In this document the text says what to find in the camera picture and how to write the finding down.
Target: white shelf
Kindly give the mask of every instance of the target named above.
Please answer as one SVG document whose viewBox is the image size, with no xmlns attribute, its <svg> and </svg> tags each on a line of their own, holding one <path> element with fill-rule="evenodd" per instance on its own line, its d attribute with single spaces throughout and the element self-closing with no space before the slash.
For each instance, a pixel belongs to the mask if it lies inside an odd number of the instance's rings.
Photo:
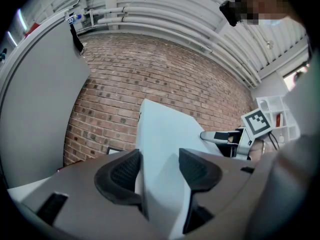
<svg viewBox="0 0 320 240">
<path fill-rule="evenodd" d="M 274 130 L 278 130 L 278 129 L 284 129 L 284 128 L 288 128 L 288 126 L 275 127 L 275 128 L 273 128 L 273 131 L 274 131 Z"/>
<path fill-rule="evenodd" d="M 299 127 L 287 105 L 283 102 L 283 96 L 258 97 L 255 100 L 256 107 L 261 109 L 273 127 L 272 133 L 279 142 L 280 136 L 285 143 L 295 140 L 300 135 Z M 282 113 L 283 126 L 276 127 L 277 115 Z"/>
</svg>

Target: white wall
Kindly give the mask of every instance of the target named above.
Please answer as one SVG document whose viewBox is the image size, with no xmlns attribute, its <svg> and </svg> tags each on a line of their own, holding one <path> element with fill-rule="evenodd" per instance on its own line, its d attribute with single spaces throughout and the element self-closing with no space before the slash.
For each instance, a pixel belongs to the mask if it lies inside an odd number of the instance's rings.
<svg viewBox="0 0 320 240">
<path fill-rule="evenodd" d="M 255 89 L 251 89 L 251 96 L 253 99 L 265 96 L 285 95 L 288 88 L 283 77 L 278 71 L 273 72 L 264 79 L 262 83 Z"/>
</svg>

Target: white pipe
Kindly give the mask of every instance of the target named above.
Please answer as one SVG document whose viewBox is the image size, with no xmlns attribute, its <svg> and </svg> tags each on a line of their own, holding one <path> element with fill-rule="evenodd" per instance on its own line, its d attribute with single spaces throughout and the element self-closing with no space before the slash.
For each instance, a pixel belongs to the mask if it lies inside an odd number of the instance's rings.
<svg viewBox="0 0 320 240">
<path fill-rule="evenodd" d="M 236 49 L 234 49 L 233 45 L 231 43 L 229 43 L 227 40 L 225 40 L 223 37 L 221 37 L 219 34 L 217 34 L 216 32 L 214 32 L 212 29 L 210 29 L 209 27 L 193 20 L 190 19 L 188 17 L 185 17 L 183 15 L 171 12 L 171 11 L 166 11 L 166 10 L 161 10 L 161 9 L 155 9 L 155 8 L 147 8 L 147 7 L 120 7 L 122 12 L 124 13 L 129 13 L 129 12 L 135 12 L 135 13 L 151 13 L 151 14 L 157 14 L 157 15 L 162 15 L 162 16 L 168 16 L 170 18 L 173 19 L 177 19 L 177 20 L 181 20 L 183 22 L 186 22 L 190 25 L 193 25 L 199 29 L 201 29 L 202 31 L 204 31 L 205 33 L 208 33 L 209 36 L 214 36 L 215 38 L 217 38 L 218 40 L 220 40 L 222 43 L 224 43 L 225 46 L 227 46 L 231 51 L 233 51 L 238 57 L 239 59 L 242 61 L 242 65 L 246 65 L 249 69 L 249 71 L 255 76 L 255 78 L 261 83 L 260 77 L 257 73 L 257 71 L 255 69 L 253 69 L 253 67 L 247 63 L 247 59 L 240 53 L 238 52 Z M 110 11 L 112 9 L 105 9 L 103 10 L 103 14 L 105 13 L 109 13 L 108 11 Z"/>
<path fill-rule="evenodd" d="M 217 25 L 219 21 L 213 20 L 212 18 L 208 18 L 205 14 L 201 14 L 194 8 L 186 8 L 184 3 L 179 1 L 172 1 L 172 0 L 117 0 L 118 4 L 134 4 L 134 3 L 147 3 L 147 4 L 154 4 L 154 5 L 161 5 L 165 7 L 170 7 L 174 10 L 179 10 L 186 14 L 192 15 L 193 17 L 197 18 L 197 20 L 203 21 L 207 26 Z"/>
<path fill-rule="evenodd" d="M 89 11 L 89 13 L 90 13 L 91 27 L 93 27 L 94 24 L 95 24 L 95 22 L 94 22 L 93 10 L 91 9 L 91 10 Z"/>
<path fill-rule="evenodd" d="M 111 13 L 122 13 L 125 7 L 117 7 L 110 9 L 98 9 L 93 10 L 93 15 L 111 14 Z"/>
<path fill-rule="evenodd" d="M 99 26 L 106 26 L 106 25 L 107 25 L 107 26 L 124 25 L 124 26 L 144 27 L 144 28 L 153 29 L 153 30 L 159 30 L 159 31 L 162 31 L 162 32 L 166 32 L 166 33 L 172 34 L 172 35 L 174 35 L 174 36 L 177 36 L 177 37 L 180 37 L 180 38 L 185 39 L 185 40 L 187 40 L 187 41 L 190 41 L 191 43 L 194 43 L 194 44 L 196 44 L 196 45 L 204 48 L 206 51 L 210 52 L 213 57 L 217 57 L 217 58 L 220 59 L 223 63 L 225 63 L 227 66 L 229 66 L 231 69 L 234 68 L 234 66 L 232 66 L 228 61 L 226 61 L 222 56 L 220 56 L 219 54 L 213 53 L 213 51 L 212 51 L 210 48 L 206 47 L 205 45 L 203 45 L 203 44 L 195 41 L 194 39 L 189 38 L 189 37 L 187 37 L 187 36 L 185 36 L 185 35 L 183 35 L 183 34 L 179 34 L 179 33 L 177 33 L 177 32 L 168 30 L 168 29 L 166 29 L 166 28 L 162 28 L 162 27 L 158 27 L 158 26 L 153 26 L 153 25 L 148 25 L 148 24 L 132 23 L 132 22 L 113 22 L 113 23 L 106 23 L 106 24 L 96 24 L 96 25 L 94 25 L 94 27 L 95 27 L 95 26 L 97 26 L 97 27 L 99 27 Z M 233 76 L 235 76 L 236 78 L 238 78 L 238 79 L 239 79 L 239 76 L 240 76 L 240 80 L 241 80 L 241 81 L 242 81 L 242 80 L 245 80 L 251 87 L 253 87 L 252 84 L 241 74 L 241 72 L 240 72 L 239 70 L 227 70 L 227 71 L 228 71 L 229 73 L 231 73 Z"/>
<path fill-rule="evenodd" d="M 221 47 L 219 47 L 216 43 L 213 43 L 212 41 L 202 36 L 201 34 L 193 30 L 190 30 L 186 27 L 183 27 L 181 25 L 177 25 L 168 21 L 160 20 L 160 19 L 145 18 L 145 17 L 101 18 L 98 20 L 98 24 L 121 23 L 121 22 L 145 23 L 145 24 L 158 25 L 161 27 L 179 31 L 181 33 L 194 37 L 198 40 L 201 40 L 202 42 L 207 43 L 212 47 L 214 47 L 218 52 L 220 52 L 221 55 L 226 56 L 231 62 L 234 63 L 236 67 L 239 68 L 240 71 L 242 71 L 245 74 L 245 76 L 248 79 L 250 79 L 250 81 L 253 83 L 254 86 L 257 85 L 257 82 L 253 79 L 253 77 L 245 69 L 243 69 L 243 64 L 240 64 L 232 55 L 230 55 L 229 53 L 225 53 L 225 51 Z"/>
</svg>

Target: white corrugated ceiling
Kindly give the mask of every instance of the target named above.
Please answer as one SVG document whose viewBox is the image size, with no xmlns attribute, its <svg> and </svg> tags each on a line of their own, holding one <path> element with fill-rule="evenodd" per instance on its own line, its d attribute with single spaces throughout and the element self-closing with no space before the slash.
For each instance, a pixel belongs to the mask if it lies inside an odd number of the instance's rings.
<svg viewBox="0 0 320 240">
<path fill-rule="evenodd" d="M 41 23 L 50 17 L 52 13 L 56 13 L 72 5 L 75 1 L 76 0 L 29 0 L 22 8 L 22 13 L 27 24 L 31 26 L 34 22 Z M 86 1 L 88 9 L 97 10 L 106 8 L 106 0 Z M 209 48 L 214 51 L 210 55 L 214 61 L 227 70 L 232 71 L 233 74 L 235 72 L 234 75 L 247 86 L 254 87 L 259 84 L 260 79 L 257 79 L 257 75 L 249 69 L 254 69 L 255 73 L 259 73 L 265 69 L 302 40 L 306 35 L 305 29 L 300 24 L 287 18 L 276 26 L 244 26 L 238 23 L 236 27 L 231 27 L 219 10 L 219 6 L 223 1 L 225 0 L 116 0 L 116 5 L 113 7 L 160 9 L 185 16 L 209 28 L 231 44 L 232 49 L 214 36 L 210 36 L 206 31 L 175 18 L 151 13 L 130 13 L 129 15 L 130 17 L 160 19 L 164 22 L 184 26 L 200 34 L 222 48 L 225 51 L 224 55 L 227 56 L 226 58 L 231 56 L 233 60 L 236 60 L 233 62 L 231 59 L 226 59 L 226 61 L 224 61 L 224 59 L 222 60 L 221 56 L 223 54 L 221 52 L 215 54 L 217 49 L 215 49 L 214 46 L 209 46 Z M 122 28 L 128 30 L 130 26 L 119 26 L 119 29 Z M 268 42 L 273 44 L 272 49 L 267 48 Z M 254 81 L 246 77 L 243 70 L 245 70 L 247 72 L 246 74 L 249 74 Z"/>
</svg>

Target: black slot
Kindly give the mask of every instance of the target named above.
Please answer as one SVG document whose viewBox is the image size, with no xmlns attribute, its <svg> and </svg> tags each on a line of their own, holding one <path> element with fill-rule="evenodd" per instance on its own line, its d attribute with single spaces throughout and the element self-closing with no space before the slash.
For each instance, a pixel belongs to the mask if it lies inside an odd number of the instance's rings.
<svg viewBox="0 0 320 240">
<path fill-rule="evenodd" d="M 255 168 L 251 168 L 251 167 L 246 166 L 246 167 L 241 168 L 241 171 L 246 172 L 248 174 L 253 174 L 255 171 Z"/>
<path fill-rule="evenodd" d="M 213 219 L 214 216 L 204 207 L 196 206 L 191 208 L 189 217 L 187 218 L 184 227 L 183 234 L 188 234 L 193 230 L 206 224 L 208 221 Z"/>
<path fill-rule="evenodd" d="M 62 206 L 64 206 L 68 197 L 64 194 L 53 193 L 36 213 L 43 221 L 52 226 L 60 212 Z"/>
</svg>

